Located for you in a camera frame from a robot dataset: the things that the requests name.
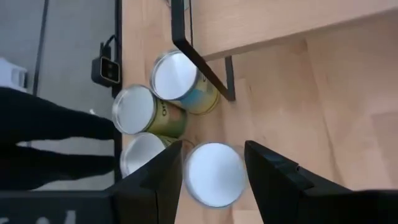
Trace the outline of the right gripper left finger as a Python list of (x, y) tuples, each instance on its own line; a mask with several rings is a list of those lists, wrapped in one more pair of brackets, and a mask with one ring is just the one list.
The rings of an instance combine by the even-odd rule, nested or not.
[(110, 187), (113, 224), (174, 224), (182, 164), (178, 140)]

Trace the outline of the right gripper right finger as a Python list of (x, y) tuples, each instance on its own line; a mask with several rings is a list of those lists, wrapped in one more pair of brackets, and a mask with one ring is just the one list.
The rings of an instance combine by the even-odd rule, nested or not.
[(245, 142), (244, 160), (264, 224), (366, 224), (352, 190), (252, 140)]

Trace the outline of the silver lid tin can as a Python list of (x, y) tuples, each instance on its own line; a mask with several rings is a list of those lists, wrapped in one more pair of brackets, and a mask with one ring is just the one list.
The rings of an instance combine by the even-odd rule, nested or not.
[(247, 174), (234, 147), (223, 142), (204, 142), (195, 146), (185, 159), (183, 181), (198, 203), (226, 208), (244, 193)]

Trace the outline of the green yellow labelled can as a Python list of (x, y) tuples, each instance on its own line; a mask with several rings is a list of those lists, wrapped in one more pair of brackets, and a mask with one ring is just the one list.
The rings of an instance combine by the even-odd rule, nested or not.
[(112, 120), (124, 134), (148, 132), (179, 138), (187, 127), (187, 113), (158, 98), (144, 85), (133, 84), (114, 99)]

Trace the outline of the blue yellow carrots can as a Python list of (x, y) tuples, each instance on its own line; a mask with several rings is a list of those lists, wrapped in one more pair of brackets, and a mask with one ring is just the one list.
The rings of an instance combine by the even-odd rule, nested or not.
[(150, 88), (159, 98), (197, 115), (209, 113), (220, 98), (215, 86), (177, 49), (155, 60)]

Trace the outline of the green labelled tin can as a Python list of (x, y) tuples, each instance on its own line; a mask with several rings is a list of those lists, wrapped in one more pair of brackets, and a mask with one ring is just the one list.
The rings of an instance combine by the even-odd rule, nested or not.
[(141, 168), (175, 141), (177, 141), (176, 138), (152, 133), (135, 134), (127, 148), (123, 149), (121, 153), (120, 170), (122, 178)]

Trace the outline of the white box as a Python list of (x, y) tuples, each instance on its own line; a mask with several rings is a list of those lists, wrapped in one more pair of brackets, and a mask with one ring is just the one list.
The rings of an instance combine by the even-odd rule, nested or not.
[(0, 57), (0, 86), (27, 93), (26, 78), (27, 69)]

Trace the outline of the black aluminium table frame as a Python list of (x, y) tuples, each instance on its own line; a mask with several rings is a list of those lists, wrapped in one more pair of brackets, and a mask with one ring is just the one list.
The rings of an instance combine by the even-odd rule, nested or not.
[[(114, 34), (115, 34), (115, 44), (114, 44), (114, 59), (119, 64), (120, 68), (120, 83), (117, 84), (112, 89), (112, 96), (115, 98), (117, 94), (122, 89), (123, 84), (123, 72), (122, 72), (122, 0), (115, 0), (114, 4)], [(114, 137), (114, 156), (116, 161), (116, 167), (114, 171), (114, 182), (118, 182), (122, 179), (121, 171), (119, 168), (119, 159), (122, 151), (122, 134), (115, 130)]]

